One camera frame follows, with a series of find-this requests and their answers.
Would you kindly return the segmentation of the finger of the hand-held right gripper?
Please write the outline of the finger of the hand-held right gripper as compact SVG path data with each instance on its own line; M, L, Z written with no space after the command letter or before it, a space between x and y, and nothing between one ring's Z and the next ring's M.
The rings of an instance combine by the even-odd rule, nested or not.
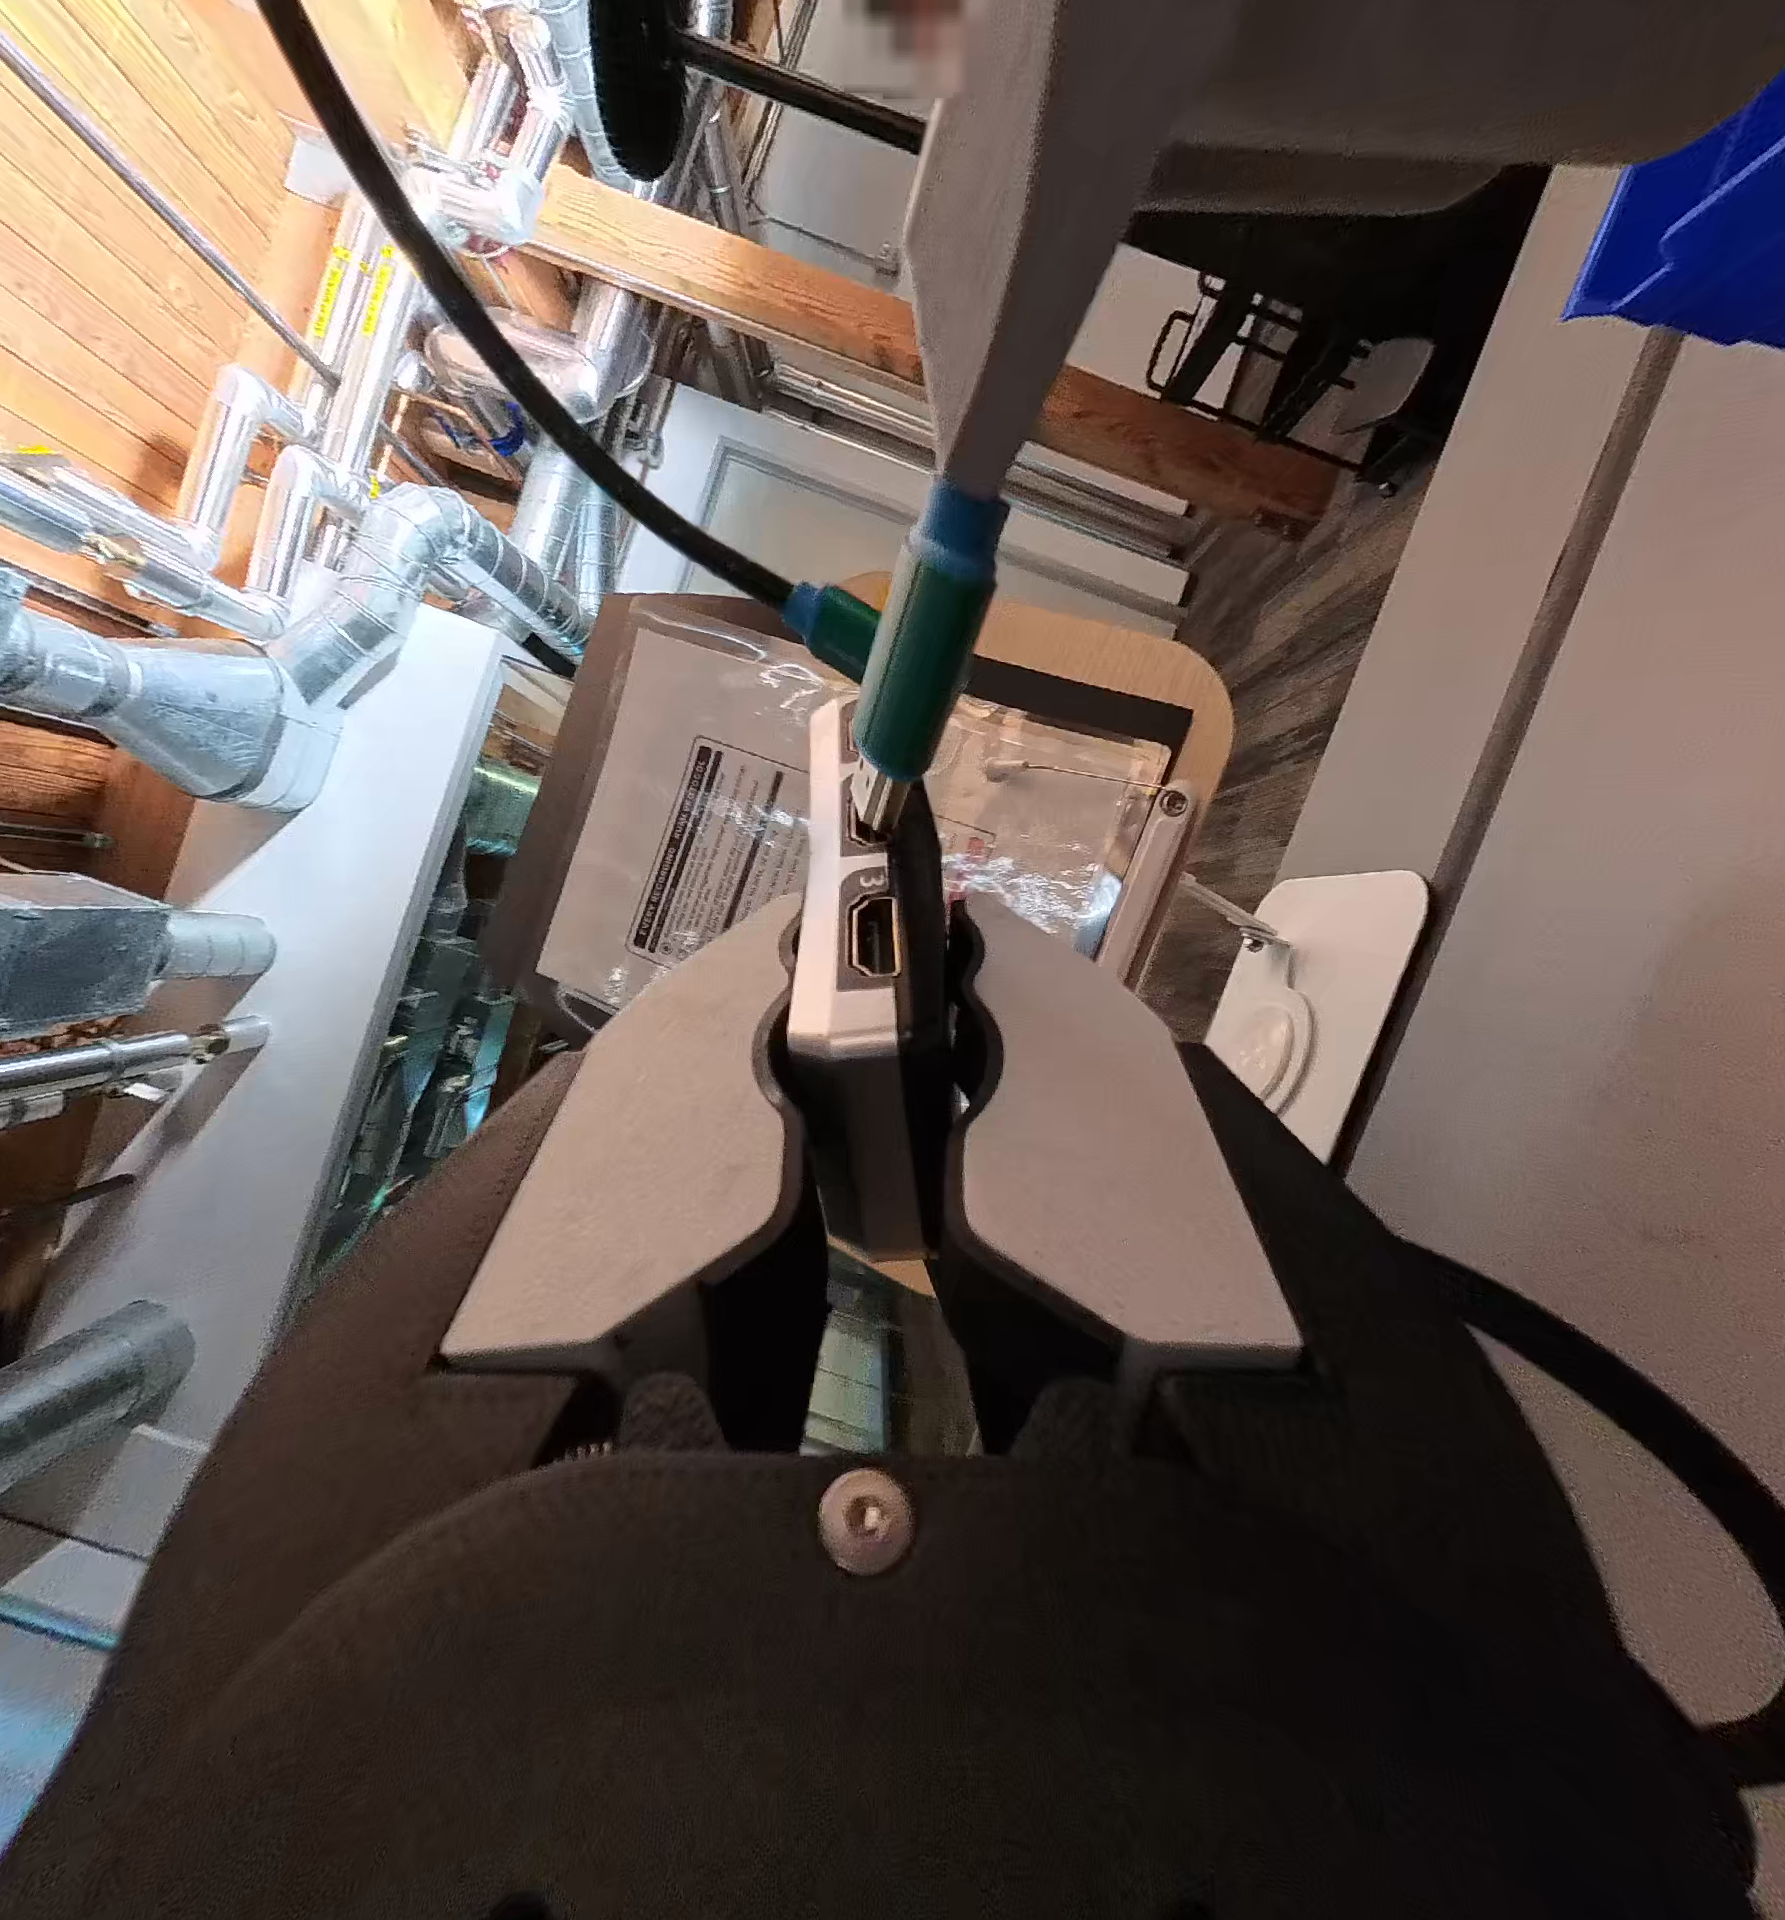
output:
M940 482L998 498L1210 60L1198 4L971 4L905 268Z

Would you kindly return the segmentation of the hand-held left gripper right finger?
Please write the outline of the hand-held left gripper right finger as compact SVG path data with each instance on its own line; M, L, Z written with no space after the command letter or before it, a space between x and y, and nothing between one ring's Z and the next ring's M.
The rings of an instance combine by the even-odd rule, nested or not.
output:
M952 906L934 1291L982 1448L1063 1382L1138 1432L1169 1380L1289 1380L1307 1343L1181 1049L1112 972L994 897Z

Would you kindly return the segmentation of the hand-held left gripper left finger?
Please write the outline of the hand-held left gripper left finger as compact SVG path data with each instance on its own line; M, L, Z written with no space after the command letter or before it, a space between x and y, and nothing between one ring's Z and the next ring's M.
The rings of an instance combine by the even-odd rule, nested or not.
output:
M438 1357L472 1375L690 1380L730 1444L799 1444L828 1235L778 1042L799 901L646 987L579 1054Z

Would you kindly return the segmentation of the silver hdmi switch box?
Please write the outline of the silver hdmi switch box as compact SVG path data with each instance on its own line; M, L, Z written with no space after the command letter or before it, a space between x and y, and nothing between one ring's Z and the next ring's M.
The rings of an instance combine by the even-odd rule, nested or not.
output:
M809 721L809 867L784 1046L833 1239L926 1260L943 1215L952 1129L952 977L943 861L924 789L895 829L857 824L857 698Z

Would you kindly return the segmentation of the wooden ceiling beam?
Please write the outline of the wooden ceiling beam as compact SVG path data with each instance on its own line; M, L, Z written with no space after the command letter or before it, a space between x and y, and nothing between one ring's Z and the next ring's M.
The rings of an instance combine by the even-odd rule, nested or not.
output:
M690 317L926 396L914 315L895 293L778 252L559 164L527 252L604 278ZM1161 402L1089 371L1062 367L1028 447L1187 502L1212 518L1300 535L1342 473L1287 445Z

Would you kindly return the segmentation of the white plastic plate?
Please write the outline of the white plastic plate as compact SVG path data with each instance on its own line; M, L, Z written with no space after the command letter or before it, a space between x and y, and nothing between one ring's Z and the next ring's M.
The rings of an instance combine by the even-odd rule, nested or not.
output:
M1241 937L1208 1049L1318 1159L1336 1151L1429 910L1412 872L1287 879L1258 908L1194 888Z

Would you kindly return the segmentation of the black ribbed disc with rod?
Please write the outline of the black ribbed disc with rod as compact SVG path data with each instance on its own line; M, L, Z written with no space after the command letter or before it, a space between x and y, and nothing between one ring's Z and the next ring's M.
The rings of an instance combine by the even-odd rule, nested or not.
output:
M677 4L589 4L589 57L599 123L618 168L652 183L686 139L694 81L712 81L768 104L917 156L927 123L772 61L742 46L686 26Z

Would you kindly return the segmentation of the label-covered wooden board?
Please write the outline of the label-covered wooden board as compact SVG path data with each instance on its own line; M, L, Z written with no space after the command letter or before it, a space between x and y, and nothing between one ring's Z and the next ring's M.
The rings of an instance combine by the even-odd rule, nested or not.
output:
M809 724L852 684L746 603L617 595L603 609L496 906L496 972L584 1044L750 913L802 892ZM998 603L927 775L948 901L995 894L1126 972L1233 742L1187 645Z

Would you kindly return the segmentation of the silver insulated ceiling pipes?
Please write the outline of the silver insulated ceiling pipes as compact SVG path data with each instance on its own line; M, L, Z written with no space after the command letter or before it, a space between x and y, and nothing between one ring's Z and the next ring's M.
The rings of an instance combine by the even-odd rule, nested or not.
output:
M509 404L517 528L371 457L402 361L451 308L361 186L300 349L320 396L227 367L174 521L0 457L0 525L112 547L136 595L238 642L94 638L0 599L0 705L103 733L199 806L170 903L63 877L0 904L0 1038L245 987L231 1017L46 1054L0 1117L165 1091L117 1189L63 1242L38 1358L110 1358L120 1322L167 1384L9 1493L12 1517L144 1559L308 1282L383 1207L479 963L456 934L496 690L521 648L571 672L617 587L628 502Z

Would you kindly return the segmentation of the blue plastic bin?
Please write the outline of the blue plastic bin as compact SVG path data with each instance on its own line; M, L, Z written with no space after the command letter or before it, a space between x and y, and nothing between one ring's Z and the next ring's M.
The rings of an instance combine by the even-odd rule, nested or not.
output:
M1562 319L1785 352L1785 70L1715 132L1625 171Z

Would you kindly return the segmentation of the black metal chair frame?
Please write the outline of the black metal chair frame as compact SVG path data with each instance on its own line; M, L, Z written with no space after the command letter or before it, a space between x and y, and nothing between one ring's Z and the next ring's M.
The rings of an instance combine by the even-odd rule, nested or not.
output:
M1374 340L1336 315L1198 275L1192 306L1161 323L1143 384L1161 402L1392 495L1446 442L1425 404L1433 359L1425 337Z

